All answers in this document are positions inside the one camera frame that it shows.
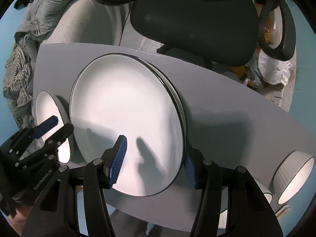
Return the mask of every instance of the striped towel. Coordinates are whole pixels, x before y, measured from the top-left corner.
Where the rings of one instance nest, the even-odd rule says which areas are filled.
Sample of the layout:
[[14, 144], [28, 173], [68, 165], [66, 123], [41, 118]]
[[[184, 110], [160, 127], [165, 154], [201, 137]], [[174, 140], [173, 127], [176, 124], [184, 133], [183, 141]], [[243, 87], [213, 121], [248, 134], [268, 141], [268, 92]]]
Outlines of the striped towel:
[[5, 63], [3, 96], [14, 100], [17, 108], [32, 100], [26, 88], [31, 76], [31, 67], [26, 63], [22, 48], [14, 44], [12, 56]]

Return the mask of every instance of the stacked plates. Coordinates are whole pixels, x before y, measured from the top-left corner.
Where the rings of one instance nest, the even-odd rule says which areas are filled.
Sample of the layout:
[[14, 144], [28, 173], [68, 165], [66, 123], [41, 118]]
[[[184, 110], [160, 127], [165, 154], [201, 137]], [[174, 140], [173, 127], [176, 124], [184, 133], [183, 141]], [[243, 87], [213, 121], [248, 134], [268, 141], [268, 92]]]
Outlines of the stacked plates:
[[185, 150], [184, 109], [168, 78], [153, 65], [124, 54], [92, 61], [71, 93], [71, 123], [87, 162], [127, 137], [116, 190], [157, 194], [178, 175]]

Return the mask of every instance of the table top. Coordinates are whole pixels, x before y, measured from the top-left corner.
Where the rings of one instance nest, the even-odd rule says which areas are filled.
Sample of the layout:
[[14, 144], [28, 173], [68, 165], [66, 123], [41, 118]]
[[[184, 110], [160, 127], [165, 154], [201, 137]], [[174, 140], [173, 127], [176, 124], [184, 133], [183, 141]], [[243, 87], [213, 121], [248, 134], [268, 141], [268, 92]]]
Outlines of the table top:
[[[167, 75], [184, 103], [188, 139], [219, 166], [243, 165], [272, 190], [274, 173], [288, 154], [300, 150], [316, 156], [316, 138], [271, 101], [225, 76], [165, 55], [100, 44], [42, 45], [34, 72], [34, 100], [41, 91], [49, 91], [69, 113], [77, 76], [92, 60], [108, 53], [138, 56]], [[69, 166], [82, 164], [83, 158], [75, 150]], [[154, 196], [134, 197], [114, 189], [104, 194], [108, 204], [127, 214], [189, 232], [201, 191], [191, 188], [181, 169], [174, 183]], [[281, 207], [277, 200], [274, 196], [271, 202], [275, 212]]]

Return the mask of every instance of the gray cloth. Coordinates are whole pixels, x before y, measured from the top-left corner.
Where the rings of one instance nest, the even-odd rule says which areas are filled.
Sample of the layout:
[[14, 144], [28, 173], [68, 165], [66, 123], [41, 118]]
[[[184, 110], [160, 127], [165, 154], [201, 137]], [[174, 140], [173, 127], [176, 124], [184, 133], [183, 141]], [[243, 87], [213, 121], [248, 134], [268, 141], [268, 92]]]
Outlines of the gray cloth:
[[30, 105], [38, 48], [47, 34], [57, 26], [70, 1], [34, 0], [26, 12], [23, 24], [14, 35], [15, 49], [20, 47], [25, 57], [23, 60], [20, 53], [13, 53], [13, 57], [9, 59], [12, 70], [8, 71], [4, 79], [4, 96], [8, 99], [9, 109], [19, 128], [34, 125]]
[[14, 100], [18, 108], [32, 100], [32, 96], [26, 90], [30, 76], [30, 65], [26, 62], [23, 50], [15, 44], [12, 56], [5, 64], [3, 96]]

